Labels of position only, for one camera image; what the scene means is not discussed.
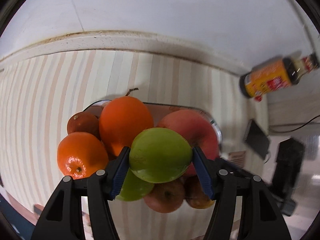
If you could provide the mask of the green lime fruit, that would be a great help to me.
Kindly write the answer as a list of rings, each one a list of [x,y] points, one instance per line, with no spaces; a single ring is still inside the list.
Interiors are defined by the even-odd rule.
[[[130,169],[139,179],[159,184],[180,178],[191,164],[193,151],[177,132],[150,128],[135,137],[129,154]]]

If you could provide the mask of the black smartphone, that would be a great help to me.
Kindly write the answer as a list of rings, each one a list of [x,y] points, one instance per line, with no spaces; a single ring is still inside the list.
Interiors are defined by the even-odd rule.
[[[254,119],[249,119],[244,143],[251,148],[261,159],[265,159],[268,154],[270,140]]]

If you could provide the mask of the brown leather mat label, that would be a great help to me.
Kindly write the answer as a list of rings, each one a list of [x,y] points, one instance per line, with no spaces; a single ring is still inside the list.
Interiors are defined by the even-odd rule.
[[[228,154],[228,160],[240,168],[245,166],[245,157],[246,151],[230,152]]]

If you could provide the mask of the red bottle cap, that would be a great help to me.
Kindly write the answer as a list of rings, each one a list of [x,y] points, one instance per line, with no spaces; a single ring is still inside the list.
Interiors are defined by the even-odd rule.
[[[254,99],[255,99],[257,102],[260,102],[260,101],[262,100],[262,96],[256,96]]]

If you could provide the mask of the orange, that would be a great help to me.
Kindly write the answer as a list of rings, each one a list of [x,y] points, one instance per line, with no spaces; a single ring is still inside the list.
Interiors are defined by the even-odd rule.
[[[108,161],[103,143],[87,132],[71,133],[57,147],[57,165],[63,175],[73,179],[91,176]]]
[[[153,128],[153,117],[143,102],[131,96],[110,101],[99,118],[100,137],[107,153],[118,156],[123,147],[145,129]]]
[[[67,123],[67,134],[74,132],[87,132],[100,140],[99,119],[89,112],[74,114]]]

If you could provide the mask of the brown pear right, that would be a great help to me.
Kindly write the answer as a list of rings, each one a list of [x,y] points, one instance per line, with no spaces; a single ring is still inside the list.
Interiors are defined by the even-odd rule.
[[[184,182],[185,200],[194,209],[207,209],[215,204],[204,192],[197,176],[188,177]]]

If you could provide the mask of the brown pear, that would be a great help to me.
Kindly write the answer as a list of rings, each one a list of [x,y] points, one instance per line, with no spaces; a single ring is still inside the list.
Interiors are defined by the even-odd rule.
[[[204,192],[197,176],[188,177],[184,182],[185,200],[194,209],[207,209],[215,204]]]
[[[182,205],[184,198],[184,186],[178,179],[168,183],[155,184],[152,191],[143,199],[153,211],[171,213]]]

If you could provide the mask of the green lime in plate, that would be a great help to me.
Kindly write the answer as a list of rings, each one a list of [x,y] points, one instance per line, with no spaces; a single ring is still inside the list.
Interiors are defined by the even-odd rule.
[[[125,202],[136,201],[149,194],[152,191],[153,187],[153,183],[141,180],[140,178],[135,176],[129,169],[122,185],[120,194],[116,196],[116,199]]]

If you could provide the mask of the soy sauce bottle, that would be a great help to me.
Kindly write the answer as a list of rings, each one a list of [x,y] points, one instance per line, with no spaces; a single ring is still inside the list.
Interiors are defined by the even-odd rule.
[[[301,78],[319,68],[316,53],[300,59],[284,57],[264,67],[244,74],[239,88],[246,98],[255,98],[299,84]]]

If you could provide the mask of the large red apple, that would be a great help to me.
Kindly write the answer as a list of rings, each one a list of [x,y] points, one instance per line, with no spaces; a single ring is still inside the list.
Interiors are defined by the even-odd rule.
[[[208,159],[219,157],[217,135],[209,121],[199,112],[191,109],[178,110],[166,115],[157,126],[177,132],[191,147],[199,146]]]

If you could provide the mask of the brown pear left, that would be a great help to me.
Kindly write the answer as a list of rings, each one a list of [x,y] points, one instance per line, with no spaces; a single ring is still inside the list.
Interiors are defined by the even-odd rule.
[[[184,198],[184,186],[178,179],[168,183],[155,184],[152,191],[143,199],[153,211],[171,213],[182,205]]]

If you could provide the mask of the orange bottom left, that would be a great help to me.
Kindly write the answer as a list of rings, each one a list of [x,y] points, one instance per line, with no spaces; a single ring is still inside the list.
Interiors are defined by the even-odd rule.
[[[100,140],[99,119],[89,112],[74,114],[67,123],[67,134],[74,132],[87,132]]]

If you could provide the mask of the white patterned fruit plate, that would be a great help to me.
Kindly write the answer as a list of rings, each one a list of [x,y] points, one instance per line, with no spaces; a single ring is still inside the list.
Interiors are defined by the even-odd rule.
[[[99,118],[102,113],[103,108],[106,105],[108,105],[110,102],[111,102],[111,100],[107,100],[107,99],[96,101],[96,102],[90,104],[89,106],[87,106],[83,110],[83,112],[91,113],[91,114],[95,115],[97,118]],[[146,105],[146,107],[148,108],[148,110],[152,114],[155,125],[157,125],[160,122],[160,120],[163,117],[165,117],[166,115],[168,115],[169,113],[179,111],[182,109],[192,109],[192,110],[200,113],[205,119],[207,119],[210,122],[212,128],[214,129],[216,136],[217,136],[219,153],[220,154],[222,153],[222,132],[221,132],[221,129],[218,126],[215,119],[213,118],[213,116],[210,113],[208,113],[207,111],[202,110],[197,107],[186,107],[186,106],[170,105],[170,104],[163,104],[163,103],[144,102],[144,105]]]

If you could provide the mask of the orange top middle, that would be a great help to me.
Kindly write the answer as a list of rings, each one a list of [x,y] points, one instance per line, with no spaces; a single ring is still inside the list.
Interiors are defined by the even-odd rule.
[[[107,153],[118,156],[123,147],[145,129],[153,128],[153,117],[143,102],[131,96],[110,101],[99,118],[100,137]]]

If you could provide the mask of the striped table mat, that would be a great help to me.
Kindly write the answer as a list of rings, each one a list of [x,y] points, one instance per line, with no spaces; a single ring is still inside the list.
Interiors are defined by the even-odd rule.
[[[218,203],[203,194],[191,163],[245,151],[255,121],[268,129],[267,100],[243,96],[239,78],[148,53],[84,50],[33,57],[1,74],[2,191],[29,222],[66,223],[97,237],[107,210],[118,239],[203,236]]]

